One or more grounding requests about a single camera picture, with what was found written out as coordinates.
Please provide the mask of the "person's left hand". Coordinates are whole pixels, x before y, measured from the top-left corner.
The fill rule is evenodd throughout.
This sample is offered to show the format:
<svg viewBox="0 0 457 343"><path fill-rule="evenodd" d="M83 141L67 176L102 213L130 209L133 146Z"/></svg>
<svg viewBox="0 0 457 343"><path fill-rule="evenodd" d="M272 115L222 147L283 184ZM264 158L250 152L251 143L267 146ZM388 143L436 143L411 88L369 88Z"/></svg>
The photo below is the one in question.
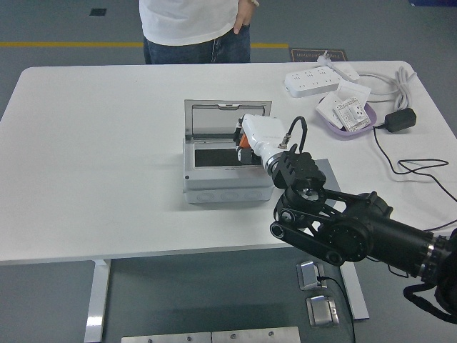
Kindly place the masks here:
<svg viewBox="0 0 457 343"><path fill-rule="evenodd" d="M243 26L248 26L255 10L260 6L257 0L239 0L233 32L238 34Z"/></svg>

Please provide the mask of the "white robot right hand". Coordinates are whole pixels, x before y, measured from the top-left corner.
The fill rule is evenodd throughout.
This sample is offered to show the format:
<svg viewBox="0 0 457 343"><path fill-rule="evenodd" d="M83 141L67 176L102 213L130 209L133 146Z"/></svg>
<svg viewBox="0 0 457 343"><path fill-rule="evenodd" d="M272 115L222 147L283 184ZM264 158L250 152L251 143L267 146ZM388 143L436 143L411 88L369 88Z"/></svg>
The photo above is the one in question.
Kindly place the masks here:
<svg viewBox="0 0 457 343"><path fill-rule="evenodd" d="M245 114L238 119L233 141L238 160L245 165L262 165L271 174L283 151L289 134L280 119Z"/></svg>

